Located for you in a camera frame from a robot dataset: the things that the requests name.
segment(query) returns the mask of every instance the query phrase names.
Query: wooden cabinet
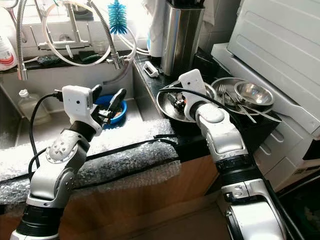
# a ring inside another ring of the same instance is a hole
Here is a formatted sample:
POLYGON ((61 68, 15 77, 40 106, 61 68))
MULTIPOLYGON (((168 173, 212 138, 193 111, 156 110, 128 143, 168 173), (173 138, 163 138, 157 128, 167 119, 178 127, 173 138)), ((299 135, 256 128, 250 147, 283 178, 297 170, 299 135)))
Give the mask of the wooden cabinet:
MULTIPOLYGON (((61 219, 60 238, 79 239, 80 234, 114 223, 125 224, 133 218, 137 223, 131 226, 131 230, 135 231, 139 228, 139 216, 203 196, 217 174, 211 156, 204 156, 182 163, 180 175, 160 184, 93 192, 72 199, 61 219)), ((8 240, 19 221, 19 217, 0 215, 0 240, 8 240)), ((109 231, 105 234, 105 239, 111 239, 119 233, 109 231)))

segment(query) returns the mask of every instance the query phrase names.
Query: bubble wrap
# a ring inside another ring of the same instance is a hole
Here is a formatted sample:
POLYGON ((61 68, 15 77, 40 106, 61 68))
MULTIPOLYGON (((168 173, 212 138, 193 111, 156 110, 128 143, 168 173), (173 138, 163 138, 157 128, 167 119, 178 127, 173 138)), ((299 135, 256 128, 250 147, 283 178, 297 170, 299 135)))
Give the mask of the bubble wrap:
MULTIPOLYGON (((91 142, 88 156, 132 143, 150 140, 158 134, 173 133, 170 123, 166 119, 146 121, 143 123, 142 129, 138 128, 135 124, 117 129, 108 129, 91 142)), ((37 142, 36 145, 40 150, 52 142, 53 139, 37 142)), ((25 174, 32 155, 29 144, 0 151, 0 181, 25 174)), ((123 175, 129 175, 130 173, 165 164, 168 160, 176 157, 178 155, 174 148, 167 143, 159 141, 145 143, 133 149, 86 162, 78 172, 76 187, 107 182, 123 175)), ((148 175, 143 172, 140 173, 144 175, 135 183, 135 186, 159 183, 172 177, 173 173, 179 172, 180 168, 177 168, 177 163, 166 166, 168 168, 166 172, 160 173, 162 178, 157 177, 156 179, 146 180, 145 176, 148 175)), ((7 205, 24 202, 29 188, 28 179, 0 183, 0 204, 7 205)))
MULTIPOLYGON (((103 185, 74 190, 72 192, 70 200, 86 197, 93 192, 104 193, 112 190, 140 188, 143 186, 156 185, 179 175, 180 171, 180 161, 172 161, 160 166, 153 167, 141 173, 127 176, 103 185)), ((4 213, 8 214, 11 217, 20 217, 23 214, 24 209, 24 202, 17 204, 7 204, 5 206, 4 213)))
MULTIPOLYGON (((101 135, 90 142, 88 156, 104 151, 120 148, 144 140, 153 139, 158 134, 174 134, 168 119, 144 121, 137 127, 136 123, 128 123, 124 127, 103 130, 101 135)), ((50 146, 58 136, 46 141, 36 142, 38 151, 50 146)), ((33 157, 31 144, 0 150, 0 181, 26 174, 30 159, 33 157)))

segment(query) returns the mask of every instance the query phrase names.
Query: stainless steel knife block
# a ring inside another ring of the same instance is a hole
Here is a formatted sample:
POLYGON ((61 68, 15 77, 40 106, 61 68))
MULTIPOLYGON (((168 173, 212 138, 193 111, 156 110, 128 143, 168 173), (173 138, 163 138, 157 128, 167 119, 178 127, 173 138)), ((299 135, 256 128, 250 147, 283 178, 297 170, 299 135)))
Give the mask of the stainless steel knife block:
POLYGON ((161 59, 165 75, 176 77, 191 69, 204 12, 204 8, 177 8, 166 2, 161 59))

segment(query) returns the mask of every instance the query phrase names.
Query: dish soap bottle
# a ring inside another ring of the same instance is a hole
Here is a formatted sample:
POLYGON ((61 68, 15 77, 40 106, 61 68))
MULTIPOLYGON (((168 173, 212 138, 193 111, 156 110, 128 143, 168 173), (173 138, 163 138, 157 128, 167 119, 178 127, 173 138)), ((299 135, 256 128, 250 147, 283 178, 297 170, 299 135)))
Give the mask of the dish soap bottle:
POLYGON ((0 71, 5 71, 17 65, 17 56, 9 39, 0 35, 0 71))
MULTIPOLYGON (((18 106, 26 118, 30 121, 35 106, 40 98, 37 94, 29 94, 27 89, 21 90, 19 92, 19 96, 21 97, 21 100, 19 101, 18 106)), ((45 106, 41 103, 36 111, 33 125, 44 124, 50 120, 51 116, 49 115, 45 106)))

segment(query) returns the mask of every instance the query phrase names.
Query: white container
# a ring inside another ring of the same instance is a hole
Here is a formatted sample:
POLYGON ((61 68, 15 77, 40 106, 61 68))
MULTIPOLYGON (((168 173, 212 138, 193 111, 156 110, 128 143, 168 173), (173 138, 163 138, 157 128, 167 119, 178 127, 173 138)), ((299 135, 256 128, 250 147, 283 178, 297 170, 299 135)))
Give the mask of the white container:
MULTIPOLYGON (((37 94, 29 94, 27 89, 21 90, 19 92, 19 96, 21 97, 21 100, 18 103, 18 107, 30 121, 35 106, 40 98, 37 94)), ((38 110, 36 111, 33 125, 44 124, 49 122, 50 120, 51 116, 49 115, 45 106, 41 103, 38 110)))
POLYGON ((0 35, 0 71, 5 71, 17 65, 17 56, 9 39, 0 35))
POLYGON ((144 0, 142 4, 152 15, 152 22, 147 36, 146 47, 150 56, 157 58, 162 57, 166 1, 144 0))

